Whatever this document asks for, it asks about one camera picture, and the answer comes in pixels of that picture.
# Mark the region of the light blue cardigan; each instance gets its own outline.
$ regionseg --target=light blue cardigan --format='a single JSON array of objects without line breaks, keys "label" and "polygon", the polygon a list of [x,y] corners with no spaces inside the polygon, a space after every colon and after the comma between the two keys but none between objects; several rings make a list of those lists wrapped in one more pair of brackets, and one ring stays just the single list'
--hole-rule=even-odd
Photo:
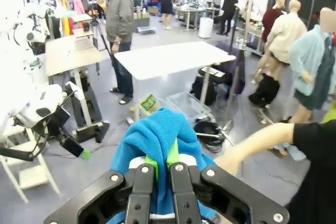
[{"label": "light blue cardigan", "polygon": [[[331,34],[321,32],[320,25],[315,25],[313,30],[296,40],[289,51],[290,68],[294,73],[293,85],[304,95],[309,96],[312,94],[314,83],[306,83],[302,78],[302,74],[307,71],[313,78],[316,78],[324,54],[324,40],[328,36],[332,41]],[[335,90],[335,73],[336,63],[331,75],[329,94],[333,94]]]}]

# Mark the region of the white trash can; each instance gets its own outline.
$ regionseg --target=white trash can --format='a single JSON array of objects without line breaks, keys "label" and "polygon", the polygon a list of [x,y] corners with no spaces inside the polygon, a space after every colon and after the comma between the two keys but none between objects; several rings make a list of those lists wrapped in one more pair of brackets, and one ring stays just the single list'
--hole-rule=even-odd
[{"label": "white trash can", "polygon": [[198,36],[202,39],[209,39],[212,35],[214,20],[212,18],[201,18]]}]

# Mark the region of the blue towel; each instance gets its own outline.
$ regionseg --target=blue towel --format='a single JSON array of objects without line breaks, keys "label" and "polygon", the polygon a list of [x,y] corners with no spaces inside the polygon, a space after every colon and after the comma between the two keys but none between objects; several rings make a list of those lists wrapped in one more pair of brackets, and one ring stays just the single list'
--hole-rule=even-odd
[{"label": "blue towel", "polygon": [[[196,134],[183,114],[166,108],[133,124],[121,141],[110,169],[118,170],[122,174],[128,171],[132,159],[148,155],[157,162],[159,167],[159,181],[157,198],[152,198],[151,212],[165,215],[174,212],[173,197],[170,185],[166,179],[165,161],[177,137],[180,154],[194,156],[198,169],[202,170],[215,162],[202,154],[202,147],[197,141]],[[212,219],[215,211],[198,203],[202,216]],[[120,213],[108,223],[114,224],[124,220],[125,214]]]}]

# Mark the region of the screw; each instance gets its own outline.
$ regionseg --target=screw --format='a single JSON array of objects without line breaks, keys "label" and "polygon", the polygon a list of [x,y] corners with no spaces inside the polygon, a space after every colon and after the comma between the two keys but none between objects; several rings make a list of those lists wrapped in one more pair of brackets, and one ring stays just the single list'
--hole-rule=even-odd
[{"label": "screw", "polygon": [[213,176],[215,176],[215,172],[213,170],[208,170],[206,172],[206,175],[208,175],[209,177],[213,177]]},{"label": "screw", "polygon": [[273,216],[273,220],[277,223],[281,223],[284,219],[284,217],[281,214],[275,214]]},{"label": "screw", "polygon": [[147,172],[149,171],[149,169],[148,169],[147,166],[144,166],[144,167],[141,169],[141,171],[142,171],[143,173],[147,173]]},{"label": "screw", "polygon": [[176,165],[175,169],[180,172],[183,170],[183,165]]},{"label": "screw", "polygon": [[113,175],[111,176],[111,180],[116,182],[118,180],[119,176],[118,175]]}]

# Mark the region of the cream sweater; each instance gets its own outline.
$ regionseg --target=cream sweater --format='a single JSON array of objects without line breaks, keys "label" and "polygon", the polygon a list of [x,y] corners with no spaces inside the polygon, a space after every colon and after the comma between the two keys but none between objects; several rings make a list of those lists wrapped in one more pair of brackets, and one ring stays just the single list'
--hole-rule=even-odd
[{"label": "cream sweater", "polygon": [[267,37],[267,45],[274,56],[289,63],[289,50],[298,38],[307,32],[307,28],[297,13],[278,17]]}]

